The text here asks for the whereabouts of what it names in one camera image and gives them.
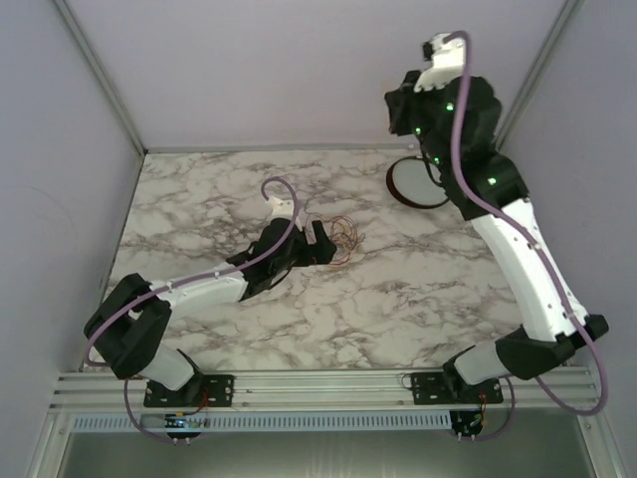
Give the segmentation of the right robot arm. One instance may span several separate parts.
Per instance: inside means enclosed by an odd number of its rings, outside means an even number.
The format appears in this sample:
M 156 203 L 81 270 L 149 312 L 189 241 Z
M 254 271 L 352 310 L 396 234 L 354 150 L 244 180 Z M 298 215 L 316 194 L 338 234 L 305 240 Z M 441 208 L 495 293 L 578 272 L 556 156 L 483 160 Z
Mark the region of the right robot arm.
M 421 88 L 422 72 L 405 74 L 385 94 L 389 130 L 418 140 L 427 171 L 489 246 L 522 313 L 513 332 L 472 346 L 443 365 L 444 386 L 462 400 L 504 377 L 540 379 L 606 335 L 568 290 L 535 220 L 529 190 L 514 163 L 494 145 L 502 111 L 482 77 Z

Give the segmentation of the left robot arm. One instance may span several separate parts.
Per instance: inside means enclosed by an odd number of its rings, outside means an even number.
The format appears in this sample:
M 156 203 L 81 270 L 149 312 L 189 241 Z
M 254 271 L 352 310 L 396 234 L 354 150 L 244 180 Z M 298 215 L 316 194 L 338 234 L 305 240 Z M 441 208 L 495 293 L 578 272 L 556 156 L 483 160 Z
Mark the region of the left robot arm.
M 84 334 L 119 379 L 148 381 L 148 406 L 193 406 L 210 385 L 186 353 L 163 344 L 170 322 L 214 306 L 246 301 L 271 290 L 294 268 L 326 265 L 336 252 L 320 221 L 305 229 L 285 218 L 270 221 L 259 239 L 201 279 L 149 282 L 125 276 L 84 328 Z

